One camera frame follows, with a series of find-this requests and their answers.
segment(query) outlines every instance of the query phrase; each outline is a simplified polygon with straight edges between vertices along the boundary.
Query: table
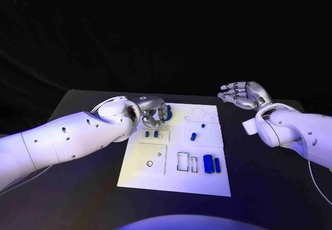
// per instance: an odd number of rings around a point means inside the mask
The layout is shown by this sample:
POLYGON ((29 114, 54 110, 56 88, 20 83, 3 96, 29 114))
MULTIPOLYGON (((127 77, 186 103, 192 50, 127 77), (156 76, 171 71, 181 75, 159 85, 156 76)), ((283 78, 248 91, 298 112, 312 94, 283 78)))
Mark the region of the table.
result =
MULTIPOLYGON (((142 96, 68 91, 51 120, 90 112, 101 101, 121 95, 142 96)), ((254 112, 217 97, 156 95, 166 103, 217 105, 233 196, 117 187, 127 146, 123 141, 54 165, 35 180, 0 196, 0 228, 116 229, 150 217, 198 214, 267 229, 332 229, 332 207, 315 188, 308 161, 290 149, 270 148, 259 135, 248 136, 244 131, 241 123, 254 117, 254 112)), ((274 102, 303 111, 296 101, 274 102)))

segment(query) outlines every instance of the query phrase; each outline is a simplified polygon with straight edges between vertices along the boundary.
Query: white board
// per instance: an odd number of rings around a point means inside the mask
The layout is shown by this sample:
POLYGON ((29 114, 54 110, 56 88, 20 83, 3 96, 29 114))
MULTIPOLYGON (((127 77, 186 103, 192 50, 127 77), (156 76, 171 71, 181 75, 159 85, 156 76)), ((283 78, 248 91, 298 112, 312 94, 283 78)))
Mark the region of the white board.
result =
POLYGON ((158 128, 140 123, 129 139, 117 186, 231 196, 217 106, 169 105, 172 119, 158 128), (163 137, 155 138, 156 130, 163 137), (195 141, 191 141, 192 132, 198 134, 195 141), (188 153, 186 172, 178 171, 178 152, 188 153), (221 173, 205 173, 202 156, 207 154, 220 159, 221 173), (196 157, 196 173, 192 173, 192 157, 196 157))

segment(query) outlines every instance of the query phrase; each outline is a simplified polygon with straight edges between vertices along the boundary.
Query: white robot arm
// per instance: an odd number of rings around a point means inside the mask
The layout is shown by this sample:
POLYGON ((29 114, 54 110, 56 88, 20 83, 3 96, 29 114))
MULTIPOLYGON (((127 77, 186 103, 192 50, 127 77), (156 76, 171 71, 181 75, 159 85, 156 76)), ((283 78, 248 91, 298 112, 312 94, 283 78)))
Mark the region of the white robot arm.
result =
POLYGON ((61 117, 45 125, 0 138, 0 190, 43 167, 78 159, 126 140, 143 117, 149 127, 171 118, 162 98, 124 96, 104 101, 93 111, 61 117), (160 120, 153 114, 159 112, 160 120))
POLYGON ((243 122, 247 134, 259 133, 270 146, 293 149, 305 159, 332 168, 332 117, 303 114, 293 107, 273 103, 269 93, 254 81, 221 87, 218 97, 244 109, 257 111, 243 122))

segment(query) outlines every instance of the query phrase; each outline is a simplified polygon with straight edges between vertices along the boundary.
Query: blue cylinder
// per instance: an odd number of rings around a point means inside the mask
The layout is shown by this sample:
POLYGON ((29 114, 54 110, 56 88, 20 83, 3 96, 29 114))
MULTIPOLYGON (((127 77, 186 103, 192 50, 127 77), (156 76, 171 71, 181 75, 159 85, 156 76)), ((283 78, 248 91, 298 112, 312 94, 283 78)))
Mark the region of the blue cylinder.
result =
POLYGON ((217 173, 221 173, 221 170, 220 170, 220 159, 218 158, 215 158, 215 171, 217 171, 217 173))
POLYGON ((212 156, 211 155, 204 155, 202 160, 204 160, 205 173, 208 173, 208 174, 214 173, 215 168, 214 168, 212 156))
POLYGON ((195 141, 195 139, 196 139, 196 133, 192 133, 191 140, 195 141))

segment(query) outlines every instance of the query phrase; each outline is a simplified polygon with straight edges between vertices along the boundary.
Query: black curtain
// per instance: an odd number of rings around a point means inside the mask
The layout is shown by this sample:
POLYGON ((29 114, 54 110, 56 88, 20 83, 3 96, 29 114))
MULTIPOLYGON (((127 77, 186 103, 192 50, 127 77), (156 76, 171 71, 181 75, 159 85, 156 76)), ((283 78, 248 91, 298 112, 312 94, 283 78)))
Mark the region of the black curtain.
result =
POLYGON ((68 89, 215 96, 254 80, 331 115, 328 15, 311 1, 2 1, 0 133, 46 122, 68 89))

